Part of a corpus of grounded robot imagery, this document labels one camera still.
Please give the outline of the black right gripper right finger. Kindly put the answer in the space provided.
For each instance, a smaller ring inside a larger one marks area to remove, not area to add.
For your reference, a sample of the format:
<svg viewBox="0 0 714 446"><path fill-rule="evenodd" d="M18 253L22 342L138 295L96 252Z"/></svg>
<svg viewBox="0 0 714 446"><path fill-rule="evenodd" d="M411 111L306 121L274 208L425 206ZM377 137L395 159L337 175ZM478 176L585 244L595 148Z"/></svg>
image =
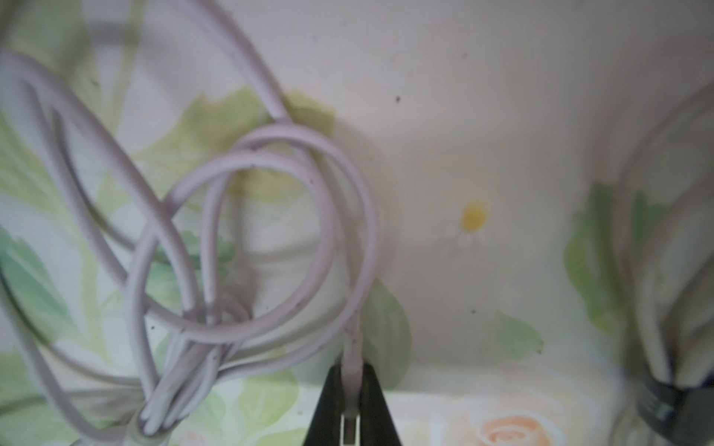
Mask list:
<svg viewBox="0 0 714 446"><path fill-rule="evenodd" d="M375 368L365 363L359 400L360 444L362 446L401 446L402 442Z"/></svg>

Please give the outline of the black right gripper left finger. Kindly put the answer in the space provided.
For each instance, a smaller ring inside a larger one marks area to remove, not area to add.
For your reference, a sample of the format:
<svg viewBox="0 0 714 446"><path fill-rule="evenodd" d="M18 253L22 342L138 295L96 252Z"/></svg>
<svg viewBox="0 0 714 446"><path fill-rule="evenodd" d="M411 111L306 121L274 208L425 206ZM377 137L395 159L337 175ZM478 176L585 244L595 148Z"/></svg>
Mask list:
<svg viewBox="0 0 714 446"><path fill-rule="evenodd" d="M343 414L341 369L333 365L307 430L304 446L340 446Z"/></svg>

